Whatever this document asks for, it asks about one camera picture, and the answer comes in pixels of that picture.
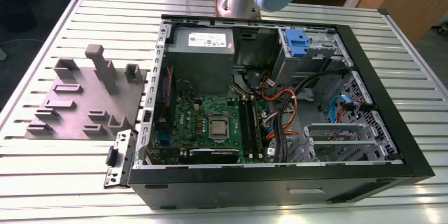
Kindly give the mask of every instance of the cpu socket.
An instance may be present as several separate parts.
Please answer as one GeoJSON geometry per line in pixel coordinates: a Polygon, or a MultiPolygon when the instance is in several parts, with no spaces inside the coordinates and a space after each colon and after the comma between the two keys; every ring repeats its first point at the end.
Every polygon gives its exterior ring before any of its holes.
{"type": "Polygon", "coordinates": [[[227,114],[208,115],[208,138],[218,144],[230,139],[230,116],[227,114]]]}

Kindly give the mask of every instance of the chip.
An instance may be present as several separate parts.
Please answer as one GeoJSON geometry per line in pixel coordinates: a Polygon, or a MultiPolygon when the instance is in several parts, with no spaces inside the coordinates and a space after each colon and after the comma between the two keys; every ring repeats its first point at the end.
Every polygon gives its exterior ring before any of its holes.
{"type": "Polygon", "coordinates": [[[212,121],[212,135],[227,135],[227,122],[212,121]]]}

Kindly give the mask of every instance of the power supply label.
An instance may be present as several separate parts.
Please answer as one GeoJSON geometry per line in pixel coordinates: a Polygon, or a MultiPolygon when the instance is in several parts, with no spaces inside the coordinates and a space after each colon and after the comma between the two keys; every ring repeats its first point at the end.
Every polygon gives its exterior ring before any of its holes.
{"type": "Polygon", "coordinates": [[[188,35],[190,47],[227,47],[226,34],[191,33],[188,35]]]}

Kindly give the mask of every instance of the slotted aluminum surface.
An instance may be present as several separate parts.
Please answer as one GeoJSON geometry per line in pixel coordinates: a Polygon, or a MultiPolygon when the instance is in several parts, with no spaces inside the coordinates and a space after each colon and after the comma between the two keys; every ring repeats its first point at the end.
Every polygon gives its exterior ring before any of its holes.
{"type": "Polygon", "coordinates": [[[160,15],[215,15],[214,0],[72,0],[0,114],[0,220],[58,223],[407,223],[448,222],[448,103],[444,88],[394,22],[376,10],[290,5],[263,19],[351,25],[436,172],[352,203],[202,210],[151,210],[131,189],[103,189],[114,141],[27,140],[28,121],[55,78],[58,58],[103,44],[118,68],[151,69],[160,15]]]}

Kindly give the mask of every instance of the floor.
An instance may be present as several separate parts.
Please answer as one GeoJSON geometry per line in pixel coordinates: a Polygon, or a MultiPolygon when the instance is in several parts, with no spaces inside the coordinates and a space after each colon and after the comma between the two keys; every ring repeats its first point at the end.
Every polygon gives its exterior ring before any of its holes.
{"type": "MultiPolygon", "coordinates": [[[[30,1],[38,25],[27,32],[12,33],[0,24],[0,49],[8,56],[7,59],[0,60],[0,110],[39,52],[43,44],[39,40],[47,39],[70,1],[30,1]]],[[[448,86],[448,71],[446,70],[448,66],[448,37],[438,35],[438,31],[431,30],[416,47],[442,82],[448,86]]]]}

